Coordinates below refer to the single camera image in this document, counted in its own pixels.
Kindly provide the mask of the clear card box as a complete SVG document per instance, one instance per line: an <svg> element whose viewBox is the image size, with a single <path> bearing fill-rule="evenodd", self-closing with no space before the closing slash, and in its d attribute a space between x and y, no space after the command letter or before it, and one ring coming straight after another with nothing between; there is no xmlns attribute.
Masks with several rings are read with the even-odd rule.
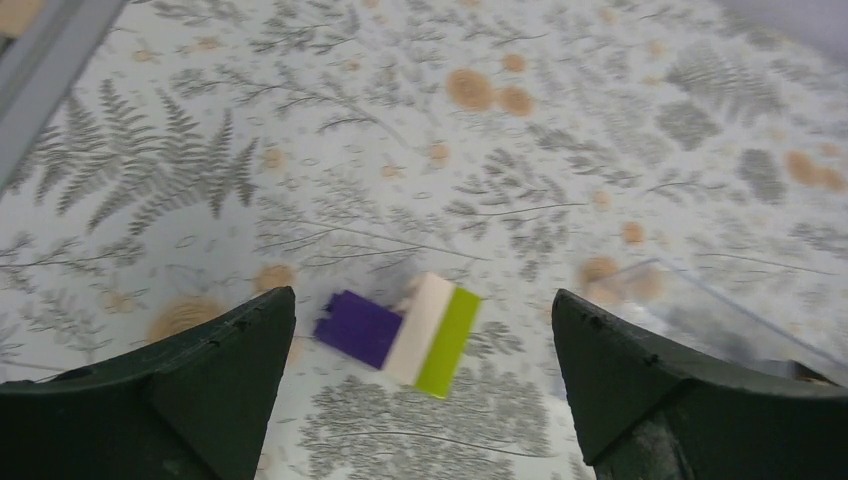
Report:
<svg viewBox="0 0 848 480"><path fill-rule="evenodd" d="M772 376L847 385L844 360L664 260L646 260L593 280L586 297L632 325L711 357Z"/></svg>

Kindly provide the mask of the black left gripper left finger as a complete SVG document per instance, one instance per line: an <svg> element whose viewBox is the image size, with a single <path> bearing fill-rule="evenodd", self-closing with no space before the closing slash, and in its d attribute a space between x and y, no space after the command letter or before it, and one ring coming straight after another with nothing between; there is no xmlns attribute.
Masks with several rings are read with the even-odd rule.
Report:
<svg viewBox="0 0 848 480"><path fill-rule="evenodd" d="M1 387L5 479L251 479L296 326L275 288L47 381Z"/></svg>

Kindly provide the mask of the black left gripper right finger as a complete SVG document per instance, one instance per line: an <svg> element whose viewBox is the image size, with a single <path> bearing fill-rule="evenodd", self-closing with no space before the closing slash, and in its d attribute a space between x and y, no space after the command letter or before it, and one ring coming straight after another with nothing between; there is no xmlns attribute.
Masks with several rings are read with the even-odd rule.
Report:
<svg viewBox="0 0 848 480"><path fill-rule="evenodd" d="M600 479L843 479L847 391L719 360L559 290L552 331Z"/></svg>

